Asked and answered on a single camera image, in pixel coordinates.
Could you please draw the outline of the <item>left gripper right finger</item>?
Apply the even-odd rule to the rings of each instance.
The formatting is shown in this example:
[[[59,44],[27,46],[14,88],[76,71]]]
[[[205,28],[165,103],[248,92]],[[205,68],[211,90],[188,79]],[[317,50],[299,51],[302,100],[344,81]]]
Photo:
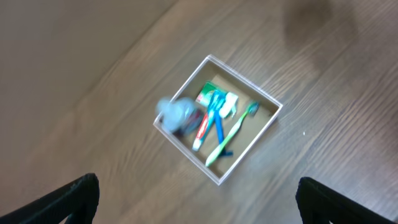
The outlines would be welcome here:
[[[295,199],[303,224],[394,224],[310,177],[299,180]]]

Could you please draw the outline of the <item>teal toothpaste tube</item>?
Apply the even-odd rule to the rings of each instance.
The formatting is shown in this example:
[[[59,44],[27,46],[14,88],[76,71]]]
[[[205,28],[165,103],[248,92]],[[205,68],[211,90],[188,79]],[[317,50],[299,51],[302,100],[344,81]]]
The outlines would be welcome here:
[[[201,122],[201,125],[199,127],[199,130],[197,132],[197,135],[195,137],[195,140],[193,142],[192,149],[194,151],[198,151],[202,145],[202,143],[205,141],[205,138],[207,134],[209,133],[213,123],[215,123],[215,106],[219,100],[224,100],[222,98],[222,94],[220,91],[215,90],[212,94],[210,104],[207,107],[207,111],[203,117],[203,120]]]

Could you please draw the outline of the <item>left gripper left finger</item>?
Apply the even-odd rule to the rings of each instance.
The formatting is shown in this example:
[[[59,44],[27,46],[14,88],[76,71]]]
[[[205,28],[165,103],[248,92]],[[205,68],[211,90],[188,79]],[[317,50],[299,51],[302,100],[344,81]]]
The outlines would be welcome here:
[[[99,180],[87,173],[1,217],[1,223],[92,223],[100,200]]]

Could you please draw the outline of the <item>dark blue soap pump bottle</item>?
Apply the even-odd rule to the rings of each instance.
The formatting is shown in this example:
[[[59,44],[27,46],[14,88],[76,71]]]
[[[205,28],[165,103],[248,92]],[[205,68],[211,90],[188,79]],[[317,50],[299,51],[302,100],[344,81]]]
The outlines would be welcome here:
[[[180,98],[172,101],[169,97],[163,97],[156,106],[156,112],[161,117],[163,130],[186,136],[194,132],[201,124],[204,113],[191,98]]]

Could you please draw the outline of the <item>white cardboard box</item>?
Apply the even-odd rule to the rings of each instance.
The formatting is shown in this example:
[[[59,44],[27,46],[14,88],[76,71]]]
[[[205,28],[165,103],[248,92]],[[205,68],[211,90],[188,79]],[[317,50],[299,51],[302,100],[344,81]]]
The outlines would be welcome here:
[[[209,167],[205,166],[207,157],[219,145],[215,123],[213,123],[198,151],[194,151],[192,146],[200,125],[191,134],[179,136],[163,130],[161,127],[161,117],[157,114],[154,126],[214,183],[221,185],[276,119],[282,108],[282,104],[213,55],[208,55],[199,64],[171,100],[175,101],[184,97],[191,98],[205,115],[207,108],[195,100],[207,81],[211,81],[215,85],[226,91],[233,92],[239,97],[236,114],[233,117],[229,115],[227,118],[221,118],[224,139],[248,105],[253,101],[259,103],[259,109],[256,114],[245,117],[240,130],[225,147],[227,151],[233,151],[233,156],[219,156],[212,165]]]

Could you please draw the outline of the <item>green soap bar package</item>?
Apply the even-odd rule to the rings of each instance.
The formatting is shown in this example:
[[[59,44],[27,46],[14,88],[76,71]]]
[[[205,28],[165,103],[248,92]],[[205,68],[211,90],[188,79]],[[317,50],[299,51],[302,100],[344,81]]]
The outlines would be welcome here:
[[[222,89],[211,81],[207,81],[204,84],[195,101],[207,108],[215,90],[220,91],[223,95],[222,98],[225,99],[225,102],[219,111],[220,116],[222,118],[227,118],[229,115],[233,117],[237,112],[238,95]]]

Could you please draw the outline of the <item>blue disposable razor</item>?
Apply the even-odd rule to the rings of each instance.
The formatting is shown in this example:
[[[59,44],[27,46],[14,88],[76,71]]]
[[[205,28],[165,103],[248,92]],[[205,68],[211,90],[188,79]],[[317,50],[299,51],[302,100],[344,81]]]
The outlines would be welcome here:
[[[220,116],[220,109],[222,108],[224,102],[225,100],[219,100],[215,106],[215,124],[216,124],[216,132],[219,144],[221,144],[224,141],[222,119]],[[231,156],[233,156],[233,151],[227,151],[226,148],[224,148],[220,153],[220,157],[231,157]]]

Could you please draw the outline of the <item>green toothbrush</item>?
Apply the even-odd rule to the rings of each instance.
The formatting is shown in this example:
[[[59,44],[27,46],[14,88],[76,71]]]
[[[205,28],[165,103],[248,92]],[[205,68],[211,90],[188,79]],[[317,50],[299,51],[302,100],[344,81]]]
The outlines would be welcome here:
[[[240,127],[242,126],[242,123],[245,119],[246,116],[250,115],[250,116],[254,116],[257,112],[257,110],[259,109],[259,103],[256,101],[253,101],[252,103],[250,103],[248,105],[248,107],[246,108],[246,110],[244,111],[244,113],[240,116],[240,118],[238,119],[238,121],[233,125],[233,127],[231,128],[231,130],[229,131],[228,135],[225,137],[225,139],[223,140],[222,143],[220,143],[212,152],[211,154],[207,157],[206,161],[205,161],[205,166],[209,167],[210,165],[212,165],[212,163],[214,163],[214,161],[217,160],[217,158],[219,157],[219,155],[221,154],[221,152],[224,150],[224,148],[226,147],[226,145],[230,142],[230,140],[232,140],[232,138],[234,138],[234,136],[236,135],[236,133],[240,130]]]

